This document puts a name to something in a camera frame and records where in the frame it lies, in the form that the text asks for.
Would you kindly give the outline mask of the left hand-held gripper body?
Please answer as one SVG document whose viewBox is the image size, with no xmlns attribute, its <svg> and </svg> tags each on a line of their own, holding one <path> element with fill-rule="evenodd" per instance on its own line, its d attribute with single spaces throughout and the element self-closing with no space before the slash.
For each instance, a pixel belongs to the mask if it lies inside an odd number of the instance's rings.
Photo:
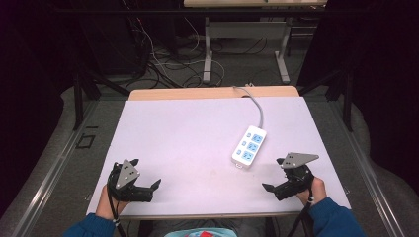
<svg viewBox="0 0 419 237">
<path fill-rule="evenodd" d="M 140 173 L 128 160 L 124 160 L 123 163 L 116 162 L 107 182 L 108 192 L 111 197 L 125 202 L 151 202 L 153 190 L 135 185 L 139 176 Z"/>
</svg>

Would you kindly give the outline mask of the wooden table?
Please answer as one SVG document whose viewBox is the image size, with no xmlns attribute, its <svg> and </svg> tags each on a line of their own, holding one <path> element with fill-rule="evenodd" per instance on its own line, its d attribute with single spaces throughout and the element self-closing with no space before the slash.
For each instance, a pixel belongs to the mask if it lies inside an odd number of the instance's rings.
<svg viewBox="0 0 419 237">
<path fill-rule="evenodd" d="M 219 88 L 177 88 L 133 90 L 130 101 L 198 100 L 253 97 L 298 97 L 294 86 L 256 86 Z"/>
</svg>

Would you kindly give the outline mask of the dark curtain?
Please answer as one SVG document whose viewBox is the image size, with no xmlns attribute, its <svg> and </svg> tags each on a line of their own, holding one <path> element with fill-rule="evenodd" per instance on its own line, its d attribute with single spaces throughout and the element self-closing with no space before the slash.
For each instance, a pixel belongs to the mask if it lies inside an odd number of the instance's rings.
<svg viewBox="0 0 419 237">
<path fill-rule="evenodd" d="M 40 159 L 71 86 L 55 26 L 42 0 L 0 0 L 0 217 Z"/>
<path fill-rule="evenodd" d="M 419 195 L 419 0 L 328 0 L 328 10 L 375 9 L 361 18 L 323 18 L 297 84 L 341 67 L 364 33 L 353 103 L 370 130 L 371 158 Z"/>
</svg>

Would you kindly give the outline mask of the white table mat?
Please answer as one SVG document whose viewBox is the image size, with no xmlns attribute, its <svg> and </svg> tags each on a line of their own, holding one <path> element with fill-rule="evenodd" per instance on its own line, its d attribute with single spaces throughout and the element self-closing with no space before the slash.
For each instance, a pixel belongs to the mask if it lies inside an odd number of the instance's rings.
<svg viewBox="0 0 419 237">
<path fill-rule="evenodd" d="M 231 155 L 250 126 L 267 131 L 253 164 L 239 169 Z M 297 212 L 297 197 L 277 200 L 262 184 L 285 181 L 277 159 L 290 152 L 318 155 L 308 167 L 328 195 L 349 201 L 302 97 L 127 101 L 97 185 L 116 162 L 138 159 L 136 183 L 161 179 L 150 203 L 135 202 L 125 217 L 245 216 Z"/>
</svg>

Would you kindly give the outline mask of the white power strip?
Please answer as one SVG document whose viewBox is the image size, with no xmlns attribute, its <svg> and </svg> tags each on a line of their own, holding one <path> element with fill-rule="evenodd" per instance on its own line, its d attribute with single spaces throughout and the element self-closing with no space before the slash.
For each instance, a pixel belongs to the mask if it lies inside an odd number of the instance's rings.
<svg viewBox="0 0 419 237">
<path fill-rule="evenodd" d="M 257 157 L 266 136 L 266 130 L 250 125 L 232 152 L 232 163 L 239 169 L 248 169 Z"/>
</svg>

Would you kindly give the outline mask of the person's right hand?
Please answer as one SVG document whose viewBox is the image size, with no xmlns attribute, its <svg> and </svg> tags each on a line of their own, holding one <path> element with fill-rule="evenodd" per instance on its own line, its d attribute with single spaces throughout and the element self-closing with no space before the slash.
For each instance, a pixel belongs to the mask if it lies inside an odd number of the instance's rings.
<svg viewBox="0 0 419 237">
<path fill-rule="evenodd" d="M 308 203 L 315 205 L 327 198 L 325 184 L 321 179 L 314 178 L 311 184 L 311 188 L 298 193 L 296 196 L 303 205 Z"/>
</svg>

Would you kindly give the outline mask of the person's teal clothing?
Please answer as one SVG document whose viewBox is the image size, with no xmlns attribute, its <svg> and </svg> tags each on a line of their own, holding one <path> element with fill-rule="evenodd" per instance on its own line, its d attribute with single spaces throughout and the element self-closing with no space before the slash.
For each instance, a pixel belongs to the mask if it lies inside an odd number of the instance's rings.
<svg viewBox="0 0 419 237">
<path fill-rule="evenodd" d="M 173 231 L 164 237 L 237 237 L 237 234 L 230 229 L 211 227 Z"/>
</svg>

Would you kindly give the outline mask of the black metal stand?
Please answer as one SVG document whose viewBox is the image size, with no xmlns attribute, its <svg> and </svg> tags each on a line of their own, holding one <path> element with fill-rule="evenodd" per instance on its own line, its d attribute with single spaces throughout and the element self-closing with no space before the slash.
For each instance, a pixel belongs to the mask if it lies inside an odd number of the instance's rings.
<svg viewBox="0 0 419 237">
<path fill-rule="evenodd" d="M 353 71 L 349 69 L 337 69 L 327 73 L 325 76 L 315 80 L 307 86 L 298 90 L 301 96 L 311 92 L 320 85 L 332 83 L 327 89 L 325 97 L 328 101 L 337 101 L 340 95 L 344 96 L 342 121 L 346 128 L 352 132 L 351 112 L 353 99 Z"/>
<path fill-rule="evenodd" d="M 77 130 L 84 121 L 83 95 L 86 95 L 90 100 L 94 101 L 101 98 L 102 94 L 97 86 L 98 83 L 111 88 L 123 96 L 127 97 L 129 95 L 129 91 L 127 89 L 122 88 L 106 77 L 99 75 L 90 69 L 86 69 L 83 66 L 76 67 L 72 74 L 72 78 L 75 110 L 74 130 Z"/>
</svg>

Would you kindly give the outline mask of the desk with white metal legs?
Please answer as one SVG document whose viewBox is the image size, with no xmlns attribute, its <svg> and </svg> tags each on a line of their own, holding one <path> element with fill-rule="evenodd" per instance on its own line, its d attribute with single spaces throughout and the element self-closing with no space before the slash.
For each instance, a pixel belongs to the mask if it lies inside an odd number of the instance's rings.
<svg viewBox="0 0 419 237">
<path fill-rule="evenodd" d="M 249 10 L 250 17 L 255 10 L 315 10 L 323 7 L 328 0 L 184 0 L 184 6 L 192 10 L 233 10 L 240 13 Z M 212 39 L 274 39 L 280 40 L 280 48 L 275 52 L 275 58 L 283 83 L 291 82 L 284 57 L 291 37 L 293 17 L 281 17 L 269 21 L 268 17 L 259 17 L 258 21 L 235 21 L 231 14 L 219 14 L 217 20 L 205 17 L 206 58 L 204 64 L 203 82 L 211 79 Z"/>
</svg>

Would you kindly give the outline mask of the aluminium floor rail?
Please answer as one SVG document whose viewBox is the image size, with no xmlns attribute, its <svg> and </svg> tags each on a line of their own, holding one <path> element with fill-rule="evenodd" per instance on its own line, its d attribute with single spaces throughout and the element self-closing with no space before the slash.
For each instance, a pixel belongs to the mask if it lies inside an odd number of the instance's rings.
<svg viewBox="0 0 419 237">
<path fill-rule="evenodd" d="M 329 107 L 333 111 L 335 119 L 338 120 L 339 126 L 347 137 L 350 146 L 355 154 L 355 163 L 363 177 L 363 181 L 369 191 L 372 201 L 380 216 L 389 237 L 405 237 L 397 218 L 395 217 L 382 188 L 377 181 L 377 175 L 368 160 L 366 154 L 362 150 L 359 142 L 356 140 L 355 134 L 347 128 L 343 122 L 343 116 L 338 102 L 330 102 Z"/>
<path fill-rule="evenodd" d="M 98 119 L 102 104 L 90 102 L 74 130 L 64 113 L 30 178 L 12 203 L 13 225 L 2 237 L 61 237 L 83 219 L 98 182 L 107 134 Z"/>
</svg>

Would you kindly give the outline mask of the person's left hand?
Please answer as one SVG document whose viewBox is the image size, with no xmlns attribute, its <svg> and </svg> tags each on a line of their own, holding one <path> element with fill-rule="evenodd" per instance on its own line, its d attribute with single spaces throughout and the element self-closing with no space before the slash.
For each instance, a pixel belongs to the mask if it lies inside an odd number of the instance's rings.
<svg viewBox="0 0 419 237">
<path fill-rule="evenodd" d="M 117 215 L 120 215 L 126 206 L 127 202 L 117 201 L 113 197 L 109 197 L 107 186 L 103 186 L 95 215 L 104 219 L 113 220 L 113 209 L 117 212 Z"/>
</svg>

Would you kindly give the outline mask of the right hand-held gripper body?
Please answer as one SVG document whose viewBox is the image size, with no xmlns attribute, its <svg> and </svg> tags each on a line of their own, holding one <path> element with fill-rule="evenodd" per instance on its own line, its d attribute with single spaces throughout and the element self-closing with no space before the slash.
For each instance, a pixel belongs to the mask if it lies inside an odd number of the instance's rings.
<svg viewBox="0 0 419 237">
<path fill-rule="evenodd" d="M 309 189 L 314 176 L 307 164 L 318 158 L 319 156 L 315 154 L 288 153 L 281 165 L 287 180 L 276 186 L 274 192 L 276 198 L 283 200 Z"/>
</svg>

